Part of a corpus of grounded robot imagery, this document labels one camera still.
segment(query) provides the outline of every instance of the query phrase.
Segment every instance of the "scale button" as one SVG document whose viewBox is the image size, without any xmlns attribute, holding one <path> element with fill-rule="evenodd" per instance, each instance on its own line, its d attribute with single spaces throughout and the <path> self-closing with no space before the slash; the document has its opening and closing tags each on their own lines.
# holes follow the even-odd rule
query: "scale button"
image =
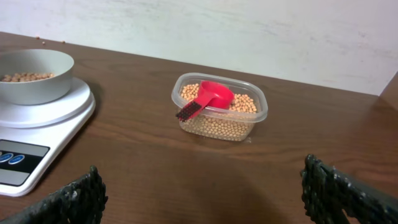
<svg viewBox="0 0 398 224">
<path fill-rule="evenodd" d="M 25 159 L 24 155 L 14 156 L 14 158 L 10 159 L 10 161 L 8 161 L 8 163 L 11 165 L 17 164 L 18 162 L 22 161 L 23 159 Z"/>
<path fill-rule="evenodd" d="M 13 153 L 5 153 L 4 155 L 0 156 L 0 162 L 6 162 L 13 157 Z"/>
</svg>

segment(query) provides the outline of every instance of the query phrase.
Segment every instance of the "clear plastic container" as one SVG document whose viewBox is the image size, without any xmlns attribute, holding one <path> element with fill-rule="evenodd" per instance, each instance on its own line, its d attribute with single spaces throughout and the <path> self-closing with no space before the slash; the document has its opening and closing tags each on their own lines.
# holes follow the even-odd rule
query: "clear plastic container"
<svg viewBox="0 0 398 224">
<path fill-rule="evenodd" d="M 188 100 L 182 96 L 183 88 L 187 85 L 200 84 L 201 81 L 217 82 L 227 86 L 234 94 L 247 95 L 253 99 L 256 112 L 246 113 L 208 106 L 198 116 L 186 122 L 180 121 L 184 131 L 209 138 L 243 141 L 256 123 L 267 118 L 267 100 L 258 87 L 247 82 L 202 73 L 184 74 L 175 83 L 172 99 L 178 110 L 188 103 Z"/>
</svg>

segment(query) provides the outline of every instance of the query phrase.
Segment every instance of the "brown table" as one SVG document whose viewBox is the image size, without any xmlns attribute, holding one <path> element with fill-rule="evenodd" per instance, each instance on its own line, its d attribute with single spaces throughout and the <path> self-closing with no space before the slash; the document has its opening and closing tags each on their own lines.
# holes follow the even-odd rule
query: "brown table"
<svg viewBox="0 0 398 224">
<path fill-rule="evenodd" d="M 103 223 L 311 223 L 300 199 L 308 153 L 398 197 L 398 112 L 376 96 L 0 33 L 0 52 L 34 48 L 75 59 L 96 114 L 32 193 L 0 197 L 0 219 L 92 164 L 109 195 Z M 170 94 L 188 72 L 257 85 L 268 118 L 243 142 L 182 131 Z"/>
</svg>

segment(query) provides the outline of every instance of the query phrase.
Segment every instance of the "white kitchen scale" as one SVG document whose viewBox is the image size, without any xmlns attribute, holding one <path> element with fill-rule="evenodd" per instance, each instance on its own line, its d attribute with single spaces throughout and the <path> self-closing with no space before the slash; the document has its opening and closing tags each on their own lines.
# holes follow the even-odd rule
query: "white kitchen scale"
<svg viewBox="0 0 398 224">
<path fill-rule="evenodd" d="M 50 103 L 0 101 L 0 194 L 29 193 L 94 108 L 90 88 L 77 78 L 65 96 Z"/>
</svg>

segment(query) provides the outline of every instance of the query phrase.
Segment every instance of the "red plastic scoop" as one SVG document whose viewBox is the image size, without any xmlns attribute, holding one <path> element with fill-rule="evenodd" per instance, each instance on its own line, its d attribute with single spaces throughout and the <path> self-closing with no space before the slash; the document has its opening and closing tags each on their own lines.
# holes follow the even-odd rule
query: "red plastic scoop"
<svg viewBox="0 0 398 224">
<path fill-rule="evenodd" d="M 198 115 L 206 106 L 227 109 L 233 100 L 234 93 L 225 86 L 215 82 L 202 81 L 198 97 L 185 105 L 175 116 L 180 121 L 186 121 Z"/>
</svg>

